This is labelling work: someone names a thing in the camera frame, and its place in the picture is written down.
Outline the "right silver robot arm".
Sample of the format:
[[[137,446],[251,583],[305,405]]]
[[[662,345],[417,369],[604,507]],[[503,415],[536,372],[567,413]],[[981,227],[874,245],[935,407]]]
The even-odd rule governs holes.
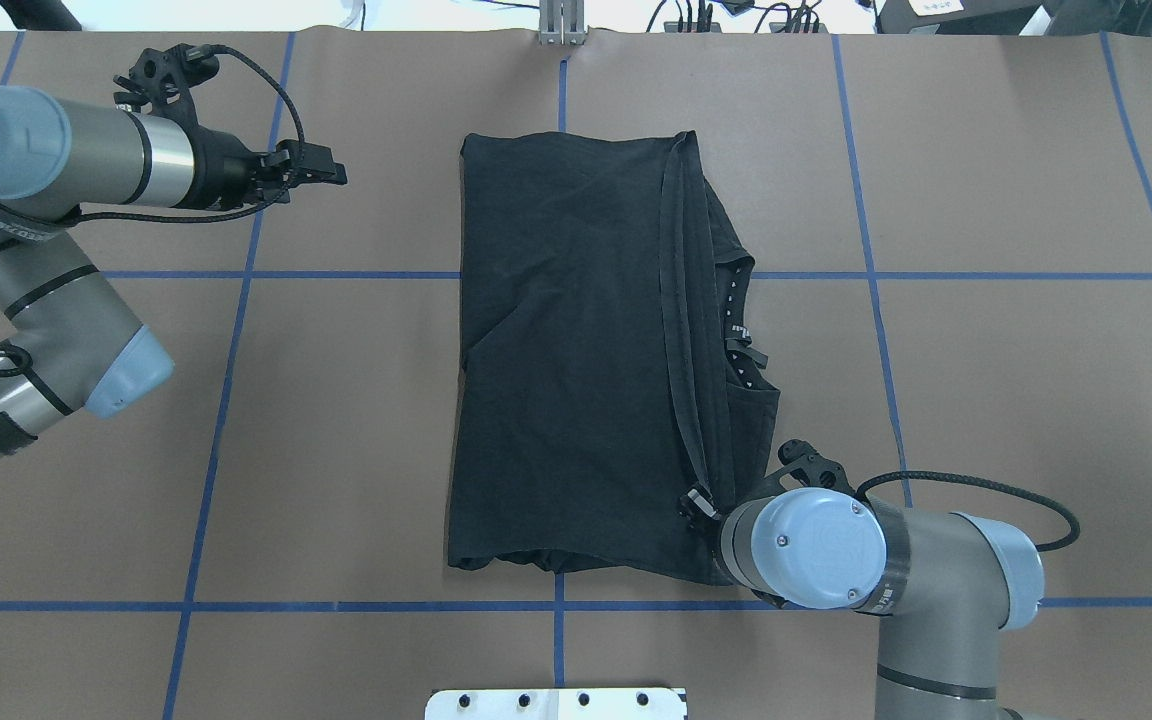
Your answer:
[[[998,679],[1002,634],[1041,609],[1037,543],[1005,521],[873,495],[901,471],[854,488],[801,439],[778,458],[730,510],[700,486],[681,497],[719,574],[776,609],[876,617],[877,719],[1023,719],[998,697]]]

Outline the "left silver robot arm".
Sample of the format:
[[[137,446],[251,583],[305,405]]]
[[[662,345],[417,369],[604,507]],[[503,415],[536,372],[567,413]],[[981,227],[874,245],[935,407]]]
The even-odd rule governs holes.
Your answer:
[[[332,150],[294,136],[253,150],[200,124],[195,88],[221,44],[145,50],[116,77],[109,108],[0,85],[0,460],[79,410],[109,418],[168,379],[159,338],[71,237],[77,225],[232,222],[291,199],[301,184],[343,185]]]

